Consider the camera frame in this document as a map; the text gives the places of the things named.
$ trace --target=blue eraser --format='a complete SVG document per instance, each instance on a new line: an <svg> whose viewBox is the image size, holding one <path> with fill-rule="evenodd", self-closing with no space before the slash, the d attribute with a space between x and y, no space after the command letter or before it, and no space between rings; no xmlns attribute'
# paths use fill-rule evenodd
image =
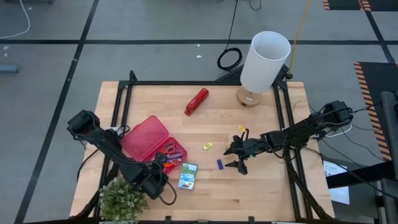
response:
<svg viewBox="0 0 398 224"><path fill-rule="evenodd" d="M221 159L217 159L218 169L224 169Z"/></svg>

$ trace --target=yellow object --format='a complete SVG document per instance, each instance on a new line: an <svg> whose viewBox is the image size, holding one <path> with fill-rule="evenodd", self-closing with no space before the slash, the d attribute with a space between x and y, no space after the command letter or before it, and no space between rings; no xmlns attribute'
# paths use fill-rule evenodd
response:
<svg viewBox="0 0 398 224"><path fill-rule="evenodd" d="M213 146L213 144L212 144L211 142L209 142L209 143L205 144L205 145L203 146L203 148L204 148L205 150L207 150L207 149L211 148L212 146Z"/></svg>
<svg viewBox="0 0 398 224"><path fill-rule="evenodd" d="M307 0L307 5L305 6L303 16L301 17L300 25L299 25L299 27L298 27L296 36L295 36L295 38L294 38L293 50L292 50L292 57L290 58L289 71L287 72L288 74L291 74L291 73L292 73L292 70L293 70L293 64L294 64L294 50L295 50L295 48L296 48L297 39L299 38L299 35L300 35L300 33L301 33L301 28L303 27L303 23L304 23L304 20L305 20L305 16L307 16L307 12L308 12L308 10L310 9L310 5L311 5L311 0Z"/></svg>
<svg viewBox="0 0 398 224"><path fill-rule="evenodd" d="M239 129L242 130L243 132L246 131L246 128L244 128L243 126L239 125Z"/></svg>

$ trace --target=wooden lamp base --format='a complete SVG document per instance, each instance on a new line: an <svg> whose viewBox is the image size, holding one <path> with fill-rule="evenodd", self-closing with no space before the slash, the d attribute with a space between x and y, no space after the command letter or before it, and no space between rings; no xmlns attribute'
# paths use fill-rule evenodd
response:
<svg viewBox="0 0 398 224"><path fill-rule="evenodd" d="M262 94L252 93L242 86L236 92L236 99L238 100L240 105L251 108L257 106L260 103L262 99Z"/></svg>

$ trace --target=table lamp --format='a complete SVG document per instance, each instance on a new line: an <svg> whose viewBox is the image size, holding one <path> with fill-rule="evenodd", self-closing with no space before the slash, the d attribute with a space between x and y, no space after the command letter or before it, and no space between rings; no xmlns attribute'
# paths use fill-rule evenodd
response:
<svg viewBox="0 0 398 224"><path fill-rule="evenodd" d="M271 87L289 53L290 43L283 35L264 31L253 37L241 74L242 87L236 93L241 105L260 103L261 93Z"/></svg>

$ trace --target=red stapler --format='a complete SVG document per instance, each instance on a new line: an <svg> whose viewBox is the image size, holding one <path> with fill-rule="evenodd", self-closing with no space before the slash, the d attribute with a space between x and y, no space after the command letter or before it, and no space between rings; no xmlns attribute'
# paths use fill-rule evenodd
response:
<svg viewBox="0 0 398 224"><path fill-rule="evenodd" d="M189 102L187 108L185 109L185 114L191 116L191 114L198 109L201 103L209 95L209 91L205 88L201 89L199 93Z"/></svg>

